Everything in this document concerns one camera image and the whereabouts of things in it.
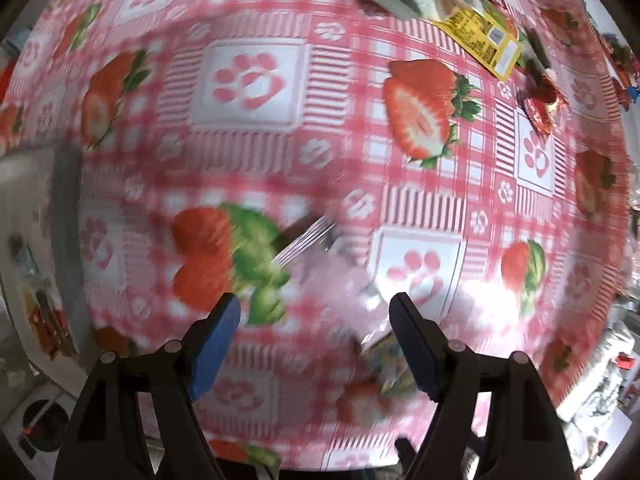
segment screw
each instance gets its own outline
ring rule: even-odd
[[[529,356],[526,355],[524,352],[514,352],[513,360],[520,365],[525,365],[529,362]]]
[[[460,341],[459,339],[452,339],[449,341],[449,349],[454,352],[463,352],[465,351],[466,345]]]
[[[162,348],[164,348],[164,351],[169,354],[175,354],[182,348],[182,343],[177,339],[171,339],[171,341],[167,341],[166,343],[164,343],[164,346]]]
[[[113,363],[116,360],[116,352],[108,351],[100,356],[100,362],[104,364]]]

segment table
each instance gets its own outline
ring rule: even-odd
[[[181,337],[220,288],[251,297],[195,406],[223,458],[395,463],[394,438],[418,445],[433,414],[424,394],[390,402],[358,384],[367,371],[349,330],[265,262],[273,237],[309,211],[334,212],[343,245],[383,295],[408,291],[449,338],[499,356],[528,352],[555,402],[575,382],[622,258],[620,113],[578,0],[506,1],[539,31],[570,106],[546,142],[517,105],[520,72],[501,83],[429,23],[363,0],[53,0],[43,13],[1,133],[7,144],[94,144],[80,241],[95,325],[145,351]],[[571,30],[541,8],[569,16]],[[561,43],[567,34],[572,46]],[[454,121],[456,145],[423,139],[423,157],[450,150],[427,168],[410,161],[402,132],[430,104],[388,68],[425,58],[465,75],[481,102],[473,121]],[[449,77],[438,70],[432,85]],[[437,105],[431,113],[442,126]],[[593,171],[615,183],[601,189]],[[148,399],[142,409],[157,433]],[[487,409],[481,397],[477,431]],[[366,424],[363,413],[380,420]]]

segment black round object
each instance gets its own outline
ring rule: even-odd
[[[38,415],[44,405],[49,402],[46,399],[36,400],[30,404],[22,417],[22,426],[26,428]],[[56,451],[62,444],[69,416],[58,403],[53,403],[36,422],[27,440],[36,449],[45,452]]]

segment yellow label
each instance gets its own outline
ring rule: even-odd
[[[520,45],[486,12],[457,9],[443,22],[431,22],[456,40],[500,81],[506,81],[520,57]]]

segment blue gripper pad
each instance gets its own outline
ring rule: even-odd
[[[191,402],[198,400],[213,386],[240,323],[240,301],[231,294],[228,296],[230,299],[226,305],[219,304],[215,307],[224,308],[224,312],[212,327],[200,354],[193,361],[191,383],[187,387]]]

